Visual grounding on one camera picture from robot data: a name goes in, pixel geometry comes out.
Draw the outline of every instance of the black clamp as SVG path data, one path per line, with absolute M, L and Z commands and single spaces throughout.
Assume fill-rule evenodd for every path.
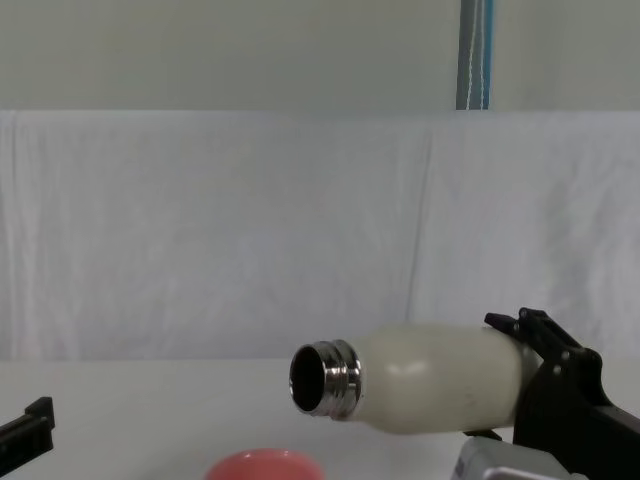
M 53 401 L 42 397 L 24 415 L 0 427 L 0 477 L 53 449 Z
M 541 310 L 523 308 L 517 320 L 490 313 L 485 323 L 543 360 L 519 400 L 513 443 L 549 452 L 567 470 L 589 480 L 637 477 L 640 419 L 607 398 L 600 355 Z

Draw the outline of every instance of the white bottle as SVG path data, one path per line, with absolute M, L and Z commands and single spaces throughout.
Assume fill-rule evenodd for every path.
M 289 387 L 308 415 L 390 433 L 488 430 L 512 425 L 538 361 L 492 328 L 400 325 L 303 346 Z

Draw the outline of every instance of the table surface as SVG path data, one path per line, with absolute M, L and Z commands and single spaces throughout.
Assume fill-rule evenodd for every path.
M 327 480 L 449 480 L 462 434 L 400 437 L 299 414 L 288 360 L 0 363 L 0 421 L 54 400 L 55 449 L 9 480 L 200 480 L 220 458 L 278 447 Z M 610 398 L 640 415 L 640 360 L 605 360 Z

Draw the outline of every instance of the white wall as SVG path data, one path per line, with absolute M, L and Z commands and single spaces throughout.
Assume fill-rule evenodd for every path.
M 451 0 L 3 0 L 0 108 L 455 105 Z
M 640 2 L 495 5 L 494 110 L 640 109 Z

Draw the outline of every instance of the pink bowl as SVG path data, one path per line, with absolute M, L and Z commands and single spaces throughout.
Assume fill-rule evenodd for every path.
M 206 480 L 323 480 L 322 469 L 291 450 L 263 448 L 236 453 L 217 463 Z

